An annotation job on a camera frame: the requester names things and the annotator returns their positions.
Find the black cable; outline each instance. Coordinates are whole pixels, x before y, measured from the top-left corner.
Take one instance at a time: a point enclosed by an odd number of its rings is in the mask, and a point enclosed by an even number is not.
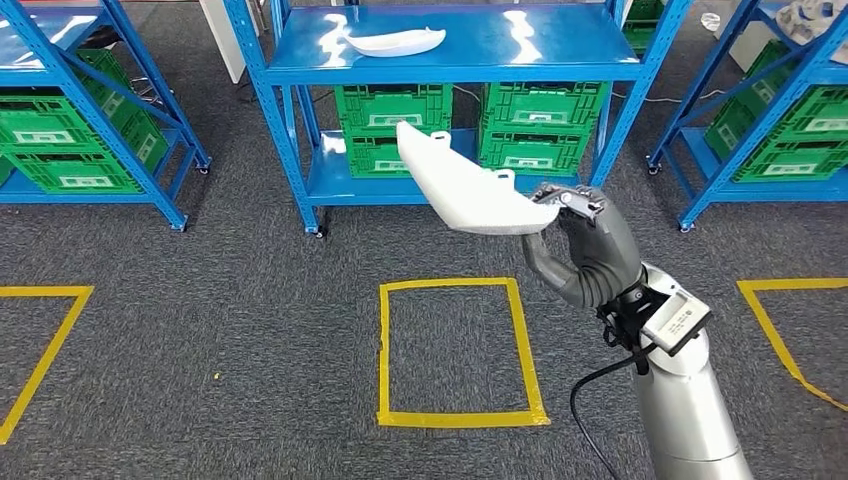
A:
[[[645,358],[649,353],[656,350],[656,348],[657,345],[652,343],[648,345],[645,349],[631,355],[628,358],[625,358],[624,360],[613,363],[612,365],[609,365],[596,372],[592,372],[589,375],[586,375],[585,377],[578,380],[577,383],[575,383],[574,386],[571,388],[571,398],[569,400],[569,403],[571,404],[571,415],[574,417],[574,422],[577,423],[577,427],[580,428],[580,431],[583,433],[583,436],[586,437],[586,441],[589,442],[589,445],[592,447],[592,450],[595,451],[595,455],[597,455],[598,458],[601,459],[601,462],[604,464],[605,467],[607,467],[607,471],[610,473],[610,476],[612,476],[614,480],[621,480],[621,477],[619,477],[618,474],[615,472],[615,469],[612,467],[612,464],[609,463],[607,457],[605,457],[604,454],[601,453],[601,450],[595,444],[595,441],[592,440],[592,437],[589,435],[589,432],[586,430],[586,427],[583,426],[583,422],[580,421],[580,416],[577,414],[577,392],[580,391],[581,387],[591,382],[592,380],[603,377],[604,375],[612,373],[616,370],[620,370],[630,365],[631,363],[635,363]]]
[[[321,100],[324,100],[325,98],[329,97],[329,96],[330,96],[330,95],[332,95],[332,94],[333,94],[333,91],[332,91],[332,90],[330,90],[329,92],[327,92],[327,93],[325,93],[325,94],[321,95],[320,97],[316,98],[315,100],[312,100],[312,103],[313,103],[313,104],[318,103],[318,102],[320,102]]]

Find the gray carpet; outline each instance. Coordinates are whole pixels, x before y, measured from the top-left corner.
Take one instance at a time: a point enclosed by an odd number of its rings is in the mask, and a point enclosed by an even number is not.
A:
[[[691,81],[713,45],[697,20],[707,9],[692,8],[652,96],[679,97]],[[145,206],[0,210],[0,284],[95,286],[0,447],[0,477],[605,478],[568,411],[577,379],[624,356],[604,346],[591,312],[538,283],[515,239],[448,231],[426,207],[333,209],[327,238],[304,235],[259,107],[237,100],[244,91],[229,84],[200,7],[132,14],[213,171],[186,182],[185,234]],[[727,87],[739,74],[724,65],[714,83]],[[455,123],[470,125],[473,100],[456,98]],[[716,312],[713,364],[757,478],[843,477],[845,414],[789,376],[735,282],[846,276],[848,213],[834,204],[719,205],[697,231],[678,233],[677,184],[669,173],[648,177],[643,165],[673,108],[643,108],[606,191],[645,260]],[[332,126],[332,99],[317,109]],[[564,236],[550,239],[565,254]],[[518,280],[550,426],[376,425],[378,285],[451,276]],[[846,401],[845,291],[761,298],[807,378]],[[0,301],[0,415],[66,308]],[[505,309],[501,288],[393,293],[392,408],[523,407]],[[652,478],[630,373],[589,385],[580,405],[621,473]]]

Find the stacked green crates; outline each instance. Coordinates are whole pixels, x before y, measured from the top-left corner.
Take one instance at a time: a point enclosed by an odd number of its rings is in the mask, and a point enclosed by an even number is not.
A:
[[[108,50],[80,50],[87,63],[129,89]],[[153,171],[168,145],[150,115],[78,72],[113,126]],[[58,89],[0,93],[0,153],[48,193],[135,193],[141,187]]]
[[[645,53],[664,9],[665,4],[661,0],[633,0],[622,31],[634,52]]]
[[[358,178],[408,177],[395,125],[424,133],[449,130],[453,85],[345,85],[335,87],[350,172]]]
[[[766,45],[747,76],[789,52],[779,41]],[[730,99],[707,129],[705,140],[719,159],[736,147],[797,61],[774,69]],[[848,165],[848,88],[819,86],[807,90],[778,121],[733,176],[735,182],[826,180]]]
[[[483,87],[477,158],[486,168],[576,175],[609,85],[493,83]]]

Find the blue shelving unit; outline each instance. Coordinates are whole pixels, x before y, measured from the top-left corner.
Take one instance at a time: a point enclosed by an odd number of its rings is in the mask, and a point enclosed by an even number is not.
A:
[[[103,25],[112,25],[126,42],[161,98],[164,110],[144,102],[74,54],[76,48]],[[144,167],[115,130],[71,66],[123,95],[167,125],[164,133],[169,148],[153,172]],[[103,0],[96,7],[24,7],[17,1],[0,0],[0,87],[61,88],[144,190],[138,194],[48,194],[22,173],[15,172],[0,185],[0,203],[150,203],[162,212],[171,228],[185,229],[188,217],[176,206],[175,199],[191,164],[194,163],[203,173],[208,172],[209,157],[117,0]],[[178,146],[185,147],[185,154],[180,157],[170,184],[162,186],[159,179]]]
[[[322,131],[308,85],[510,81],[618,81],[631,85],[608,129],[609,98],[598,122],[591,185],[607,177],[665,58],[691,0],[670,0],[640,59],[621,33],[623,0],[561,5],[379,5],[291,8],[271,0],[274,51],[259,46],[244,2],[224,5],[271,130],[305,229],[321,235],[315,207],[423,204],[411,179],[352,178],[339,132]],[[412,28],[446,29],[437,48],[419,55],[370,58],[345,40]],[[292,90],[312,148],[308,175],[300,168]],[[282,106],[277,101],[281,92]],[[452,147],[474,159],[474,132],[453,132]],[[578,177],[519,175],[530,192],[539,183],[575,184]]]
[[[728,22],[724,34],[710,52],[695,82],[689,87],[683,102],[665,129],[660,143],[648,159],[651,174],[659,172],[660,161],[665,159],[690,199],[689,204],[678,217],[682,232],[689,231],[694,226],[698,215],[712,203],[848,201],[848,169],[842,169],[827,181],[818,182],[734,183],[731,181],[737,168],[768,135],[792,103],[801,98],[808,88],[815,85],[848,85],[848,66],[830,60],[836,49],[848,38],[848,10],[843,11],[834,20],[825,34],[807,45],[800,46],[786,37],[775,23],[775,13],[784,5],[781,3],[760,4],[757,0],[743,0],[740,3],[736,14]],[[790,53],[756,75],[740,82],[726,94],[714,97],[695,108],[695,103],[707,86],[718,63],[730,50],[736,37],[752,21],[762,21],[768,25],[783,43],[790,47]],[[801,63],[724,162],[716,158],[704,141],[704,128],[686,127],[695,118],[717,107],[732,95],[759,81],[793,58],[801,60]],[[692,187],[679,163],[671,155],[671,143],[677,138],[680,138],[688,147],[698,173],[703,179],[704,186],[700,190]]]

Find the yellow tape square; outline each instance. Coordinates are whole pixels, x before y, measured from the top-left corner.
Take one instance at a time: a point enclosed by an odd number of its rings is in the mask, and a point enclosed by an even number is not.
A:
[[[848,278],[774,278],[769,280],[739,280],[736,284],[739,286],[739,291],[742,292],[742,296],[745,297],[748,305],[750,305],[751,310],[754,311],[754,316],[756,316],[757,321],[760,322],[760,326],[762,327],[763,332],[765,332],[766,337],[768,337],[769,342],[771,342],[771,346],[775,353],[777,353],[780,363],[789,370],[789,374],[792,375],[792,378],[798,380],[798,382],[800,382],[801,385],[813,395],[830,403],[836,408],[848,412],[848,405],[839,402],[824,391],[819,390],[815,385],[811,384],[806,378],[804,378],[804,375],[801,373],[801,369],[798,368],[798,364],[795,363],[795,360],[789,353],[789,349],[786,348],[786,344],[783,343],[783,339],[780,338],[780,334],[777,333],[777,329],[774,328],[774,323],[772,323],[765,308],[763,308],[763,304],[760,303],[760,299],[757,298],[756,293],[757,291],[765,290],[817,290],[824,288],[846,288],[848,287]]]
[[[47,349],[35,366],[35,370],[32,371],[26,384],[24,384],[24,388],[15,400],[14,405],[12,405],[12,409],[9,410],[9,414],[3,420],[3,424],[0,425],[0,445],[5,445],[12,435],[12,431],[18,425],[18,421],[20,421],[21,416],[24,414],[24,410],[29,405],[29,401],[32,400],[32,396],[35,395],[38,385],[41,384],[41,380],[47,374],[47,369],[50,368],[50,364],[53,363],[53,359],[56,358],[56,354],[62,348],[62,343],[65,342],[65,338],[70,333],[71,328],[77,321],[77,317],[82,312],[82,308],[85,306],[93,290],[94,287],[83,286],[0,287],[0,297],[74,297],[75,299],[73,305],[71,305],[71,309],[68,310],[65,319],[62,320],[59,329],[56,330],[56,334],[53,335],[53,339],[50,340],[50,344],[47,345]]]
[[[479,412],[479,413],[426,413],[393,412],[389,409],[389,292],[413,288],[462,287],[462,286],[506,287],[509,299],[515,341],[518,347],[518,359],[521,363],[521,375],[527,392],[528,409],[519,412]],[[545,414],[533,355],[530,351],[530,339],[524,322],[524,309],[518,294],[518,283],[514,278],[437,278],[430,280],[410,280],[380,285],[380,376],[379,411],[377,424],[394,427],[422,428],[491,428],[526,427],[550,425]]]

